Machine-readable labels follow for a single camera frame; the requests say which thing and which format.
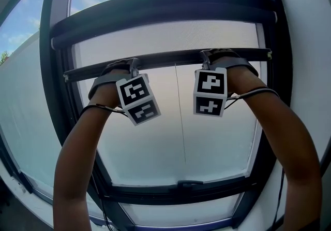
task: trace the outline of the frosted glass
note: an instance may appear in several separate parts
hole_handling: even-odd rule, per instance
[[[258,48],[255,24],[181,21],[140,26],[74,45],[77,67],[156,52],[200,48]]]
[[[258,48],[255,25],[194,21],[141,26],[86,40],[74,49],[81,67],[133,55],[213,47]],[[260,71],[259,62],[252,65]],[[243,101],[226,110],[223,118],[193,115],[194,71],[199,68],[140,72],[148,74],[162,115],[136,127],[122,115],[110,116],[98,150],[114,185],[170,185],[246,174],[256,118]],[[84,105],[93,81],[79,82]]]
[[[197,204],[149,206],[121,204],[135,225],[181,226],[203,224],[232,216],[239,194]]]
[[[260,63],[251,64],[260,73]],[[194,71],[200,68],[201,65],[177,67],[186,156],[184,179],[215,181],[243,175],[257,120],[243,100],[225,110],[222,118],[194,115]]]
[[[8,147],[37,189],[53,195],[55,165],[61,145],[43,90],[39,33],[22,44],[0,66],[0,125]],[[89,212],[102,217],[87,195]]]

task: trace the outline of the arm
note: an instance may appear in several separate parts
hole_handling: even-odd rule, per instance
[[[112,70],[111,73],[124,73]],[[100,86],[90,104],[115,108],[119,104],[115,84]],[[90,108],[83,113],[66,139],[57,160],[54,179],[55,231],[91,230],[86,191],[92,174],[98,141],[110,113]]]
[[[245,67],[228,70],[228,90],[243,94],[265,84]],[[284,230],[299,230],[320,218],[320,164],[299,117],[272,93],[245,99],[260,122],[288,180]]]

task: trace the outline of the wire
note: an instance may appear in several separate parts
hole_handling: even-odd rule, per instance
[[[234,100],[234,102],[232,102],[229,105],[227,105],[224,108],[224,110],[226,110],[227,108],[229,108],[232,104],[234,104],[239,99],[249,98],[251,96],[257,95],[259,93],[264,93],[264,92],[274,93],[275,95],[277,95],[279,97],[279,95],[277,94],[277,92],[274,91],[274,90],[272,90],[272,89],[270,89],[270,88],[255,88],[255,89],[252,89],[251,91],[249,91],[249,92],[247,92],[245,94],[228,97],[227,101]]]
[[[108,217],[107,217],[107,214],[106,214],[106,210],[104,209],[103,200],[100,198],[99,190],[98,190],[97,184],[95,183],[95,180],[94,180],[93,174],[91,175],[91,177],[92,177],[92,180],[93,180],[93,183],[94,183],[95,190],[96,190],[96,192],[97,192],[97,194],[98,194],[98,197],[99,197],[99,199],[100,199],[100,203],[101,203],[101,206],[102,206],[103,219],[104,219],[104,222],[106,223],[106,227],[108,228],[108,230],[113,231],[113,228],[110,226],[110,223],[109,223],[109,221],[108,221]]]
[[[123,110],[121,110],[121,109],[112,109],[110,107],[107,107],[107,106],[101,105],[101,104],[89,104],[89,105],[87,105],[85,108],[83,108],[83,110],[82,110],[82,112],[80,114],[80,117],[89,108],[100,108],[100,109],[104,109],[104,110],[107,110],[107,111],[110,111],[110,112],[120,113],[120,114],[124,115],[125,117],[128,117],[125,114],[125,112]]]
[[[275,224],[276,224],[276,220],[277,220],[277,213],[278,213],[278,209],[279,209],[279,205],[280,205],[281,193],[283,191],[284,176],[285,176],[285,172],[284,172],[284,169],[283,169],[282,172],[281,172],[280,189],[279,189],[279,194],[278,194],[278,203],[277,203],[276,214],[275,214],[273,225],[271,227],[271,230],[272,231],[275,231]]]
[[[233,103],[235,103],[236,101],[238,101],[239,99],[236,99],[235,101],[233,101],[232,103],[230,103],[229,105],[227,105],[225,108],[224,108],[224,110],[225,109],[227,109],[227,108],[229,108]]]

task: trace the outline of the tree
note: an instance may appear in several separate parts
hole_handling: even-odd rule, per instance
[[[0,65],[2,65],[7,59],[8,59],[8,52],[7,52],[7,51],[4,51],[4,52],[1,54]]]

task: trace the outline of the horizontal bar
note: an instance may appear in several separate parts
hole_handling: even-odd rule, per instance
[[[140,59],[139,70],[153,69],[159,67],[169,67],[188,64],[202,63],[199,52],[206,49],[194,49],[194,50],[182,50],[182,51],[170,51],[160,52],[153,54],[145,54],[132,57],[124,57],[112,61],[93,64],[74,70],[64,72],[64,78],[66,82],[77,82],[90,78],[99,77],[103,69],[110,63],[122,60],[130,59],[133,57]],[[254,49],[254,48],[232,48],[233,51],[239,54],[240,57],[246,58],[250,62],[268,61],[270,49]]]
[[[210,223],[183,226],[143,226],[136,225],[135,231],[209,231],[231,226],[232,219],[226,218]]]
[[[238,177],[229,180],[193,185],[189,190],[177,185],[155,187],[109,187],[103,200],[138,205],[180,205],[201,203],[240,194],[254,187],[249,178]]]
[[[187,20],[275,24],[271,0],[109,0],[84,9],[52,29],[54,50],[141,25]]]

